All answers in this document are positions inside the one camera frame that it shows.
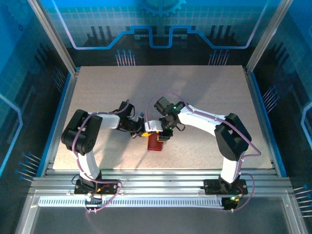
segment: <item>speckled surface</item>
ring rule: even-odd
[[[143,111],[154,95],[172,91],[182,95],[194,107],[220,115],[237,114],[253,138],[262,156],[247,158],[245,168],[270,168],[265,144],[253,101],[241,66],[136,66],[82,67],[75,86],[65,125],[77,109],[88,112],[113,111],[121,101],[130,99],[136,113]],[[166,96],[171,102],[178,99]],[[160,115],[149,108],[150,119]],[[174,137],[161,152],[147,151],[145,137],[130,138],[117,130],[101,130],[94,147],[97,164],[104,168],[222,168],[223,157],[215,138],[192,126]],[[76,169],[70,151],[61,143],[54,169]]]

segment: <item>black mounting plate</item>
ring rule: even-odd
[[[86,195],[88,194],[88,192],[92,192],[95,195],[96,194],[114,195],[117,193],[117,189],[118,189],[118,183],[100,184],[100,183],[93,182],[93,185],[90,185],[90,184],[84,184],[81,182],[80,179],[77,179],[74,194]]]
[[[246,180],[239,179],[235,186],[233,186],[227,193],[221,191],[220,182],[218,179],[205,179],[202,189],[205,190],[205,195],[239,195],[241,190],[243,194],[248,194]]]

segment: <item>enclosure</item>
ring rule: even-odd
[[[312,3],[1,3],[1,233],[311,232]],[[129,99],[135,116],[159,119],[157,98],[148,104],[161,93],[239,116],[262,152],[242,163],[254,178],[241,176],[244,201],[254,188],[249,204],[224,214],[215,208],[226,196],[202,189],[223,166],[213,135],[186,126],[155,152],[148,137],[101,130],[101,176],[123,186],[104,211],[85,214],[84,196],[74,195],[79,168],[61,142],[73,114]]]

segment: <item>transparent wall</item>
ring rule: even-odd
[[[76,66],[246,65],[279,0],[41,0]]]
[[[0,32],[0,233],[14,233],[67,70],[27,1],[1,2]]]
[[[295,187],[312,186],[311,9],[311,1],[293,1],[254,70],[286,172]]]

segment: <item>red object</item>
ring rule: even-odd
[[[152,133],[148,136],[147,150],[161,151],[163,142],[157,141],[158,133]]]

